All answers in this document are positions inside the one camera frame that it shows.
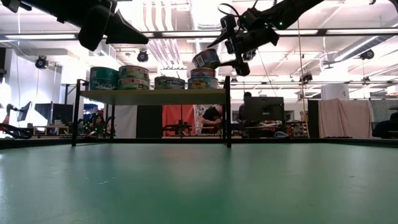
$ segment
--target ceiling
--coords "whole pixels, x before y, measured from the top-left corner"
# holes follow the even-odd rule
[[[229,2],[241,14],[247,8],[251,7],[254,1],[235,0],[235,1],[209,1],[208,4],[195,4],[195,12],[190,12],[190,6],[193,2],[203,0],[164,0],[164,1],[123,1],[119,2],[118,8],[126,20],[141,31],[155,31],[166,29],[171,24],[173,30],[195,30],[192,17],[194,19],[205,19],[207,23],[217,24],[223,16],[218,13],[216,6],[221,2]],[[326,0],[315,6],[301,16],[299,23],[300,29],[320,29],[320,28],[377,28],[389,27],[392,21],[397,20],[397,11],[388,0],[377,0],[374,5],[369,5],[367,0]],[[165,16],[168,8],[166,4],[171,4],[171,18]],[[273,1],[259,1],[256,5],[258,10],[265,10],[272,6]],[[156,9],[161,7],[162,17],[161,24],[156,23]],[[298,23],[289,27],[289,29],[298,29]],[[36,9],[27,12],[20,10],[18,14],[14,14],[5,7],[0,6],[0,34],[27,34],[27,33],[66,33],[78,32],[79,28],[74,25],[65,23],[61,24],[56,18],[49,16]],[[363,75],[372,75],[372,81],[384,81],[398,79],[398,72],[394,69],[397,65],[398,39],[396,37],[372,47],[375,57],[371,60],[360,60],[351,58],[341,63],[333,64],[333,69],[325,70],[325,66],[321,65],[321,61],[326,58],[326,54],[333,54],[343,50],[363,37],[302,37],[299,41],[298,37],[281,37],[277,46],[266,44],[259,47],[257,56],[249,62],[251,74],[247,77],[238,77],[239,82],[246,82],[245,86],[236,85],[233,88],[245,88],[254,94],[263,90],[261,94],[274,95],[271,88],[276,89],[277,95],[286,97],[296,97],[294,95],[300,88],[298,85],[251,85],[250,82],[290,82],[298,81],[301,75],[300,67],[305,65],[306,72],[311,72],[314,81],[360,81]],[[136,60],[139,49],[146,49],[145,45],[131,44],[114,44],[112,47],[116,50],[116,59],[118,63],[126,65],[140,65],[148,68],[152,74],[151,79],[164,75],[172,75],[187,78],[187,73],[193,68],[191,60],[198,52],[198,45],[195,43],[197,39],[176,39],[175,43],[180,54],[181,61],[185,70],[162,70],[163,66],[156,60],[152,52],[148,50],[149,60],[145,63],[139,63]],[[199,40],[206,44],[212,40]],[[170,61],[173,56],[170,54],[163,40],[159,40],[158,46],[165,49]],[[0,43],[6,47],[14,47],[9,43]],[[69,57],[51,57],[54,62],[60,64],[66,63],[65,60],[84,60],[89,66],[104,65],[104,61],[114,60],[113,58],[90,57],[89,51],[80,46],[78,41],[35,41],[21,42],[20,48],[28,54],[33,53],[32,49],[67,49]],[[233,59],[232,55],[228,55],[226,48],[219,49],[219,57],[221,61]],[[377,75],[379,72],[392,68],[384,74]],[[225,75],[234,75],[231,67],[222,67],[218,70],[218,78],[220,81]],[[358,95],[359,98],[368,94],[370,91],[380,91],[389,85],[373,85],[371,88],[364,88],[352,93]],[[350,88],[362,88],[362,85],[352,85]],[[311,86],[309,91],[319,92],[320,86]],[[236,90],[232,94],[233,98],[242,98],[243,90]]]

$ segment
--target person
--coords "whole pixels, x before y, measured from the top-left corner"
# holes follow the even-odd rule
[[[203,124],[201,130],[202,134],[215,134],[219,130],[218,125],[221,123],[223,117],[223,106],[217,105],[215,107],[208,108],[205,114],[201,117],[200,122]]]
[[[392,139],[397,136],[397,133],[392,133],[392,131],[398,131],[398,112],[393,113],[390,116],[390,120],[378,123],[374,128],[372,135],[373,137]]]
[[[251,97],[251,93],[250,92],[245,92],[243,95],[243,99],[245,99],[246,97]],[[236,119],[236,121],[243,125],[245,123],[246,120],[246,116],[244,114],[244,103],[239,107],[239,114],[238,114],[238,118]]]

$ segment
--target green table surface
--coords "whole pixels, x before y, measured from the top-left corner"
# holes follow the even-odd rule
[[[398,150],[97,144],[0,151],[0,223],[398,223]]]

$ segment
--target tuna can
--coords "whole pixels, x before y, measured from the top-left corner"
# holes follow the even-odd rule
[[[119,78],[136,78],[149,82],[149,70],[139,66],[122,66],[119,68]]]
[[[185,80],[174,77],[156,77],[155,90],[183,90],[185,89]]]
[[[119,79],[119,90],[149,90],[149,82],[138,78]]]
[[[213,77],[195,77],[188,79],[188,89],[218,88],[218,79]]]
[[[221,64],[215,49],[206,49],[192,59],[195,68],[212,68],[216,69]]]
[[[191,70],[191,78],[195,77],[216,77],[216,70],[212,68],[195,68]]]
[[[117,90],[118,71],[112,68],[93,67],[90,69],[90,90]]]

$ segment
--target computer monitor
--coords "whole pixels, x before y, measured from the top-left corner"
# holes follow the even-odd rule
[[[28,104],[26,104],[25,106],[19,108],[18,118],[17,118],[17,121],[18,121],[18,122],[20,122],[20,121],[25,121],[25,120],[26,120],[27,111],[29,111],[29,108],[30,108],[30,104],[31,104],[31,103],[32,103],[32,102],[30,101],[30,102],[28,102]]]
[[[244,112],[251,121],[284,121],[283,97],[245,97]]]

